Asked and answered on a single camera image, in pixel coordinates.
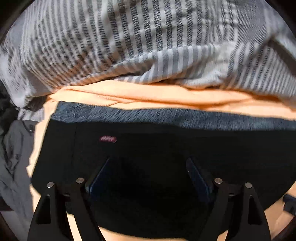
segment bedsheet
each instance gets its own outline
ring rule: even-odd
[[[35,0],[1,43],[0,59],[13,103],[30,110],[63,86],[111,78],[295,102],[295,37],[264,0]]]
[[[34,150],[30,157],[30,165],[27,167],[29,176],[32,176],[50,115],[55,111],[59,101],[109,106],[126,110],[173,107],[231,112],[259,117],[277,117],[288,120],[296,119],[296,112],[274,97],[263,98],[238,91],[189,90],[176,85],[136,85],[112,80],[87,86],[68,86],[50,95],[44,104],[45,119],[35,129]],[[30,190],[33,196],[33,210],[35,210],[40,194],[33,187]],[[296,184],[288,192],[296,196]],[[292,219],[290,214],[282,211],[283,205],[283,201],[279,200],[266,210],[272,236],[278,234]],[[81,240],[74,217],[68,215],[68,219],[75,240]],[[145,240],[117,234],[106,229],[101,230],[107,241]],[[225,236],[226,233],[220,235],[219,241],[223,241]]]

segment black plastic mount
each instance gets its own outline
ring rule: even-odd
[[[250,183],[233,185],[221,179],[213,180],[210,175],[197,168],[191,159],[187,160],[186,168],[200,199],[213,207],[202,232],[197,227],[189,241],[217,240],[230,198],[234,200],[234,207],[226,241],[271,241],[264,209]],[[103,172],[96,172],[96,178],[92,179],[90,187],[96,186],[93,185],[95,182],[100,182],[98,177]],[[79,179],[82,181],[73,182],[70,186],[59,187],[51,183],[46,188],[33,215],[28,241],[73,240],[65,208],[65,201],[69,199],[82,240],[105,241],[86,202],[85,186],[88,185],[85,185],[84,179]],[[69,196],[61,195],[59,190]]]
[[[65,188],[70,196],[74,218],[83,241],[105,241],[83,196],[85,182]],[[28,241],[74,240],[70,230],[63,195],[56,185],[47,188],[41,196],[28,234]]]

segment gray striped fabric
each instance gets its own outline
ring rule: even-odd
[[[296,41],[263,0],[35,0],[0,47],[18,107],[106,79],[293,99]]]

